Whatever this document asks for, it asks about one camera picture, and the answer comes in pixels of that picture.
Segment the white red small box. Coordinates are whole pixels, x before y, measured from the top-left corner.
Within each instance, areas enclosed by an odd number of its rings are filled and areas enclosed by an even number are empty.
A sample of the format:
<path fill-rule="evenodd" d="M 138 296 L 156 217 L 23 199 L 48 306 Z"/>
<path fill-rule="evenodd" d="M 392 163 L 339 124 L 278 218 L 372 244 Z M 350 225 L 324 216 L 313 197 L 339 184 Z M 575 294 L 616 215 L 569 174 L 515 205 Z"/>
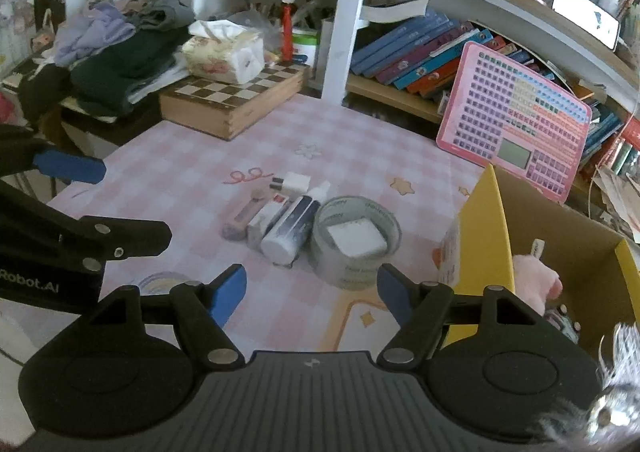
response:
<path fill-rule="evenodd" d="M 250 248 L 259 249 L 262 239 L 284 215 L 290 202 L 288 196 L 277 193 L 262 206 L 256 216 L 247 224 L 246 239 Z"/>

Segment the white tube bottle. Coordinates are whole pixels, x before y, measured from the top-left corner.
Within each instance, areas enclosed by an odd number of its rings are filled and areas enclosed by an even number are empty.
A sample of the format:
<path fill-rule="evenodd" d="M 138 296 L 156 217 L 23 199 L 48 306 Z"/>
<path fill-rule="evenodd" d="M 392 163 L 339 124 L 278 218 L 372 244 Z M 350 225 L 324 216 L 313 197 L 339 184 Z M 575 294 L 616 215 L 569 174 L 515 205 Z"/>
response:
<path fill-rule="evenodd" d="M 314 217 L 326 200 L 331 183 L 324 181 L 299 196 L 265 235 L 260 250 L 273 264 L 290 265 L 305 244 L 314 225 Z"/>

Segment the white sponge block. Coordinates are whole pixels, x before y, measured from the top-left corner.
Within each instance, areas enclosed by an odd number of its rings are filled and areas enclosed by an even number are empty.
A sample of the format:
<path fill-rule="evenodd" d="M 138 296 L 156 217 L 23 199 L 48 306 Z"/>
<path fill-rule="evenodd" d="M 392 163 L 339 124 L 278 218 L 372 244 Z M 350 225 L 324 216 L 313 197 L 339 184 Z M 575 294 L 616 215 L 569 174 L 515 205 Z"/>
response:
<path fill-rule="evenodd" d="M 388 245 L 378 227 L 367 218 L 360 218 L 326 229 L 337 250 L 352 259 L 369 258 L 386 253 Z"/>

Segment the grey tape roll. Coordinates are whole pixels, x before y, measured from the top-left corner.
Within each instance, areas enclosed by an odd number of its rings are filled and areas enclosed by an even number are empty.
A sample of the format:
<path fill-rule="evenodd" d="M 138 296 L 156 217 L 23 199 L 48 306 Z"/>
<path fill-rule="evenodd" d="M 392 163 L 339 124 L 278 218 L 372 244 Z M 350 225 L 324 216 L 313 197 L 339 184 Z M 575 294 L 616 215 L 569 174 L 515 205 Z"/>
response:
<path fill-rule="evenodd" d="M 376 282 L 378 268 L 398 250 L 401 238 L 397 219 L 380 204 L 362 196 L 334 197 L 314 217 L 310 265 L 332 286 L 368 289 Z"/>

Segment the pink plush pig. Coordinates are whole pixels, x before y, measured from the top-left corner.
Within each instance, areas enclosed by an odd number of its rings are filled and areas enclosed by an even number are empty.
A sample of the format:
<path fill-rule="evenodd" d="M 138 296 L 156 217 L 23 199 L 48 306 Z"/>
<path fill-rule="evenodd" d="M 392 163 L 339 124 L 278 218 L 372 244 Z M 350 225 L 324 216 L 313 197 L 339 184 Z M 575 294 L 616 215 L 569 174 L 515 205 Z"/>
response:
<path fill-rule="evenodd" d="M 528 255 L 512 257 L 515 295 L 539 315 L 544 315 L 547 302 L 558 300 L 563 291 L 559 273 L 541 261 L 544 245 L 542 239 L 535 238 Z"/>

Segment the white usb charger cube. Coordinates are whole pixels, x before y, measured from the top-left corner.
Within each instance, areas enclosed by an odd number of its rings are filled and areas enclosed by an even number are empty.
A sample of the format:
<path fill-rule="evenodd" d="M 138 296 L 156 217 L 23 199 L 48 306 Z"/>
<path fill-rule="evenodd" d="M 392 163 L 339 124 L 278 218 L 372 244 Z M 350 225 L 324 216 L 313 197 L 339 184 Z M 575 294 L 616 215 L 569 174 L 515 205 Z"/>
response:
<path fill-rule="evenodd" d="M 269 183 L 271 190 L 285 196 L 294 197 L 304 195 L 308 192 L 311 177 L 301 175 L 297 172 L 289 171 L 283 178 L 274 177 Z"/>

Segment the grey toy car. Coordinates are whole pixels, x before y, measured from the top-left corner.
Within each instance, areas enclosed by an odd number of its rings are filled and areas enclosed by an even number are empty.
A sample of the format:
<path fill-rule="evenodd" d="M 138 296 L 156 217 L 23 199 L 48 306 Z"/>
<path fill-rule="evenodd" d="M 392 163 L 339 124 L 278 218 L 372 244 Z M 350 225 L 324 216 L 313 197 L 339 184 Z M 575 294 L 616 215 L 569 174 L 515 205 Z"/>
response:
<path fill-rule="evenodd" d="M 544 311 L 544 320 L 553 325 L 565 337 L 574 344 L 578 344 L 582 325 L 570 317 L 567 305 L 558 303 L 557 305 L 547 305 Z"/>

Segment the pink checkered tablecloth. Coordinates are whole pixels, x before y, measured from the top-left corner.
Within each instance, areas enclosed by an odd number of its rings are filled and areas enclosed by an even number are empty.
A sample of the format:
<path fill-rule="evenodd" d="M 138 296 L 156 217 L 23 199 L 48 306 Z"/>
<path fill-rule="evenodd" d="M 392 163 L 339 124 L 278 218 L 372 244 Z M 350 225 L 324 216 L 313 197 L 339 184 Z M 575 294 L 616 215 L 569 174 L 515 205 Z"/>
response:
<path fill-rule="evenodd" d="M 164 121 L 106 167 L 55 208 L 164 221 L 172 238 L 156 258 L 110 263 L 104 289 L 157 293 L 241 264 L 246 290 L 224 329 L 244 354 L 380 352 L 397 322 L 355 259 L 389 257 L 431 279 L 433 250 L 480 176 L 420 135 L 309 97 L 229 142 Z"/>

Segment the yellow cardboard box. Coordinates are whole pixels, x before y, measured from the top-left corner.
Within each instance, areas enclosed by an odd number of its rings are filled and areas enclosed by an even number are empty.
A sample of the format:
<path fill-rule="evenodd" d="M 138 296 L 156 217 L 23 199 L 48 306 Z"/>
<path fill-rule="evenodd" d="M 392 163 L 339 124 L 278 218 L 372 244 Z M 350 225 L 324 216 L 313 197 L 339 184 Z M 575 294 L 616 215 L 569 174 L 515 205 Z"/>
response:
<path fill-rule="evenodd" d="M 437 279 L 462 295 L 500 285 L 524 296 L 529 284 L 515 273 L 517 257 L 559 276 L 539 285 L 536 302 L 566 305 L 590 354 L 611 341 L 616 325 L 639 322 L 639 268 L 626 238 L 487 167 L 434 250 Z"/>

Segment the pile of clothes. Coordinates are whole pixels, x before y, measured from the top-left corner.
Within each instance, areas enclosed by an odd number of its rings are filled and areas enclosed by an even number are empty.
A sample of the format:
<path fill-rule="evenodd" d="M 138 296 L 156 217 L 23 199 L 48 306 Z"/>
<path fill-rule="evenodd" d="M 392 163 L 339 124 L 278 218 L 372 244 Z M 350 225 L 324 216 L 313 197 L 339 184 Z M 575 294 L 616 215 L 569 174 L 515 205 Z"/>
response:
<path fill-rule="evenodd" d="M 186 78 L 181 49 L 195 22 L 183 0 L 154 0 L 125 13 L 112 0 L 90 1 L 58 30 L 52 55 L 18 86 L 29 123 L 76 100 L 93 117 L 119 118 L 152 93 Z"/>

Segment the wooden chess board box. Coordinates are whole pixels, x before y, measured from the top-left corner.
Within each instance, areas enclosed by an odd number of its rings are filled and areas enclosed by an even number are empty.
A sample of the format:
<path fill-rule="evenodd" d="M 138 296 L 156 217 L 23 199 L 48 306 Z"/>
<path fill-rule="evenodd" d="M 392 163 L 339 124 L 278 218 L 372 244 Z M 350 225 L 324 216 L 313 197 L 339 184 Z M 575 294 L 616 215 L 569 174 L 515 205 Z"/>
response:
<path fill-rule="evenodd" d="M 165 120 L 231 141 L 297 94 L 309 67 L 274 64 L 245 84 L 189 77 L 160 92 Z"/>

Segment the row of blue books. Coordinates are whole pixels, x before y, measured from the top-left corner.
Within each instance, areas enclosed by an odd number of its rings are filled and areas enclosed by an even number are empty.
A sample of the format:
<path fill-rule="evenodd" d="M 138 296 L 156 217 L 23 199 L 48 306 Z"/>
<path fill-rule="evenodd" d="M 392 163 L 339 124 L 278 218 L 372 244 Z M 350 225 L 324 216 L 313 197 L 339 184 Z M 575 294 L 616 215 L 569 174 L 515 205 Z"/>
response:
<path fill-rule="evenodd" d="M 357 34 L 350 72 L 397 90 L 413 90 L 428 77 L 457 67 L 469 42 L 488 44 L 492 32 L 477 24 L 427 10 L 390 26 L 369 26 Z"/>

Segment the red box of books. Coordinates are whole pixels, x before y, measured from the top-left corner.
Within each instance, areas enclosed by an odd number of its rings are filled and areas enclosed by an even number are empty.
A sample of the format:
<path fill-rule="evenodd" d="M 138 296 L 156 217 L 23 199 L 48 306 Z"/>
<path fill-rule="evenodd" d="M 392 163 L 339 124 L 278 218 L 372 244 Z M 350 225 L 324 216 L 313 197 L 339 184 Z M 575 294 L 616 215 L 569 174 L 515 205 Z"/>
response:
<path fill-rule="evenodd" d="M 639 120 L 634 118 L 626 127 L 612 134 L 603 144 L 596 156 L 596 166 L 605 167 L 615 173 L 623 165 L 632 151 L 639 150 Z"/>

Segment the green white jar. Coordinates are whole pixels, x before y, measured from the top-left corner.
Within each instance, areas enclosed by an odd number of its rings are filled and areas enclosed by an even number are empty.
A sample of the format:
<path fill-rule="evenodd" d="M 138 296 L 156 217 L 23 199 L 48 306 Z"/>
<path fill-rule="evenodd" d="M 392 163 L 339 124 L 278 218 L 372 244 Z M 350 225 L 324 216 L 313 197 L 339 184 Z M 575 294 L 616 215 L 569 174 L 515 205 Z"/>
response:
<path fill-rule="evenodd" d="M 292 42 L 294 62 L 314 68 L 320 43 L 318 31 L 294 27 Z"/>

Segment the red figurine pen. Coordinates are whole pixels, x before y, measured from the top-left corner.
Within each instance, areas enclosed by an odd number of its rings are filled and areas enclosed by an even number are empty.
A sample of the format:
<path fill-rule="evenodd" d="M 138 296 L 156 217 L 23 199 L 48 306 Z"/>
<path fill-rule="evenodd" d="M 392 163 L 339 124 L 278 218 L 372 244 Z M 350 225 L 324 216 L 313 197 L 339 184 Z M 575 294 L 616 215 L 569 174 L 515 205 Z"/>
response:
<path fill-rule="evenodd" d="M 295 0 L 281 0 L 281 25 L 282 25 L 282 48 L 281 57 L 283 62 L 292 62 L 293 60 L 293 8 Z"/>

